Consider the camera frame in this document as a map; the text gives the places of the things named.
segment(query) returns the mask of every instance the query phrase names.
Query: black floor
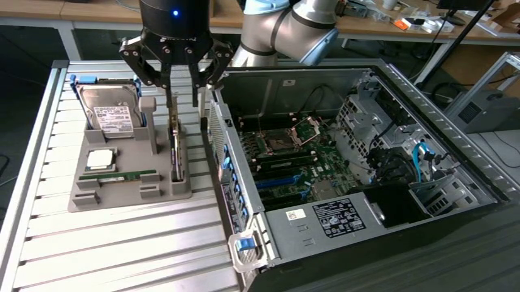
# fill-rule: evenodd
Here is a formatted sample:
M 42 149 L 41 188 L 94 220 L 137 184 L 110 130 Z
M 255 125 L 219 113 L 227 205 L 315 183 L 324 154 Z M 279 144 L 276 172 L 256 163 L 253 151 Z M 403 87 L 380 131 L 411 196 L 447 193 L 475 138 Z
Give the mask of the black floor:
M 80 51 L 85 60 L 117 60 L 117 41 L 138 32 L 76 30 Z M 239 36 L 223 36 L 235 44 Z M 423 66 L 423 61 L 411 56 L 427 55 L 430 45 L 351 40 L 347 49 L 336 41 L 328 58 L 380 58 L 394 64 L 406 76 Z M 0 184 L 17 175 L 25 146 L 31 131 L 49 66 L 53 60 L 66 58 L 57 31 L 35 27 L 0 26 L 0 153 L 10 163 L 0 177 Z M 450 80 L 443 72 L 436 73 L 430 86 Z M 14 181 L 0 186 L 0 207 L 6 207 Z

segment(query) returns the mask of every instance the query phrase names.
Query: table leg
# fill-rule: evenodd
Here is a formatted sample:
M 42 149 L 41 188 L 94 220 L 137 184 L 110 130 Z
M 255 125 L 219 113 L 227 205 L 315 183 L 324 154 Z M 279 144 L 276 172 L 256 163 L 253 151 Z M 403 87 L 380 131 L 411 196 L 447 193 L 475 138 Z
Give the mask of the table leg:
M 448 41 L 447 43 L 443 43 L 439 45 L 439 47 L 435 51 L 435 54 L 432 54 L 431 59 L 428 60 L 427 64 L 423 66 L 422 72 L 420 72 L 419 76 L 416 77 L 415 81 L 412 82 L 412 84 L 422 82 L 426 75 L 430 73 L 432 67 L 435 66 L 439 58 L 442 58 L 442 55 L 446 53 L 447 48 L 450 47 L 451 43 L 453 43 L 453 41 Z
M 68 59 L 70 61 L 81 60 L 80 49 L 77 48 L 77 40 L 73 34 L 72 22 L 59 22 L 54 28 L 57 29 L 58 36 L 61 37 Z

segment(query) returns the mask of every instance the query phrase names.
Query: hard drive label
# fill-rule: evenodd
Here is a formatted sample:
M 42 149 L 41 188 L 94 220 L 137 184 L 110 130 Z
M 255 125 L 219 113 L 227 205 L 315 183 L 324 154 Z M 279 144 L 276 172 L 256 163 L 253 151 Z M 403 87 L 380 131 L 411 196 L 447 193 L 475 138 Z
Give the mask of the hard drive label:
M 102 132 L 124 133 L 133 131 L 126 106 L 96 106 L 94 113 Z
M 323 228 L 324 235 L 330 238 L 366 228 L 359 214 L 347 198 L 315 205 L 312 206 L 312 209 Z

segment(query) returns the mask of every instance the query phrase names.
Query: orange object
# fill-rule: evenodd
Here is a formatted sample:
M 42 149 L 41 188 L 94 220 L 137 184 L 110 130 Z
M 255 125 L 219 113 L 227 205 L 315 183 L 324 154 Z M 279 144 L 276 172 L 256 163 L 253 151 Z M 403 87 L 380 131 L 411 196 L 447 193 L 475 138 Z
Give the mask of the orange object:
M 407 27 L 408 27 L 408 26 L 403 23 L 402 20 L 398 20 L 398 21 L 392 22 L 392 24 L 394 24 L 399 29 L 407 30 Z

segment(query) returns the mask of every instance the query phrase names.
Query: aluminum table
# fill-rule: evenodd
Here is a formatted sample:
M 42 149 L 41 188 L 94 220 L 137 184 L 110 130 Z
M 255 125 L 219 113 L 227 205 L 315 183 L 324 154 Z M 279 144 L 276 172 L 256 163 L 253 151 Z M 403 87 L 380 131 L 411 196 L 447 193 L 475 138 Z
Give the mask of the aluminum table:
M 186 68 L 172 68 L 170 84 L 193 196 L 78 213 L 66 204 L 85 117 L 70 74 L 133 76 L 121 61 L 54 62 L 0 235 L 0 291 L 237 291 Z M 154 96 L 153 119 L 165 123 L 162 91 L 142 87 L 142 95 Z

